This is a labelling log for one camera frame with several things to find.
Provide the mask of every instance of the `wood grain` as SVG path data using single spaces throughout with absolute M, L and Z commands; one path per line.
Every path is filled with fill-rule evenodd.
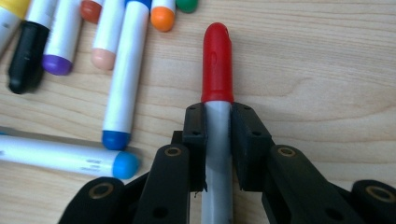
M 206 27 L 233 41 L 235 101 L 252 106 L 276 143 L 299 148 L 336 185 L 360 179 L 396 187 L 396 4 L 390 0 L 199 2 L 177 12 L 169 33 L 148 28 L 131 147 L 145 173 L 156 150 L 182 130 L 201 96 Z M 35 93 L 12 94 L 0 61 L 0 126 L 99 142 L 111 72 L 90 62 L 96 26 L 84 22 L 67 77 L 45 74 Z M 0 161 L 0 223 L 55 223 L 92 176 Z M 191 223 L 200 223 L 200 194 Z M 239 191 L 234 223 L 266 223 L 259 193 Z

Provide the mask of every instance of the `marker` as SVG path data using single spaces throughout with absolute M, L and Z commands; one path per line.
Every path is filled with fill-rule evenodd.
M 57 0 L 32 0 L 8 68 L 9 89 L 17 94 L 34 90 L 43 77 L 41 60 Z
M 0 0 L 0 56 L 23 20 L 30 0 Z
M 91 54 L 93 65 L 99 69 L 111 70 L 114 67 L 124 12 L 125 0 L 105 1 Z
M 176 0 L 178 9 L 185 13 L 192 13 L 198 6 L 198 0 Z
M 105 0 L 82 0 L 79 13 L 85 21 L 97 24 L 101 16 L 102 5 Z
M 205 104 L 206 184 L 201 223 L 233 223 L 233 174 L 230 112 L 233 103 L 232 43 L 227 27 L 211 24 L 204 37 L 201 101 Z
M 78 9 L 79 0 L 58 1 L 42 61 L 53 75 L 67 75 L 72 69 L 82 21 Z
M 125 149 L 131 138 L 134 101 L 151 1 L 126 0 L 125 5 L 125 16 L 103 124 L 102 143 L 111 150 Z
M 168 32 L 175 22 L 176 0 L 152 0 L 151 24 L 159 31 Z
M 128 152 L 0 134 L 0 161 L 13 161 L 95 176 L 129 179 L 138 160 Z

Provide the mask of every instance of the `wooden table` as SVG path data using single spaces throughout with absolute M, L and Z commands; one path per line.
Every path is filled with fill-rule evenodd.
M 342 188 L 370 178 L 396 187 L 395 8 L 390 0 L 202 0 L 192 14 L 178 11 L 169 33 L 150 25 L 130 145 L 138 175 L 200 101 L 203 37 L 220 21 L 233 41 L 235 101 L 256 110 L 276 143 L 299 148 Z M 111 72 L 90 62 L 95 28 L 84 22 L 72 74 L 45 74 L 24 95 L 7 89 L 12 41 L 0 61 L 0 126 L 100 142 Z M 0 161 L 0 222 L 55 223 L 92 179 Z M 234 223 L 266 222 L 260 193 L 239 191 L 236 178 L 233 186 Z M 200 197 L 191 195 L 191 223 L 200 223 Z

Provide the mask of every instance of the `blue marker cap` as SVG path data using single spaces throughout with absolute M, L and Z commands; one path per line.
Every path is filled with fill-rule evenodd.
M 139 2 L 144 4 L 148 7 L 148 10 L 151 10 L 151 0 L 125 0 L 125 7 L 128 5 L 129 2 Z
M 119 179 L 129 179 L 137 172 L 139 161 L 128 152 L 120 152 L 113 163 L 113 176 Z
M 103 131 L 102 144 L 110 150 L 124 150 L 129 144 L 130 136 L 130 133 Z

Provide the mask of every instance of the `purple marker cap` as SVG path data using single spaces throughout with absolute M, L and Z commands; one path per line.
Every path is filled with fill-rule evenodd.
M 65 58 L 50 54 L 43 55 L 42 65 L 47 72 L 56 76 L 69 74 L 73 66 L 72 62 Z

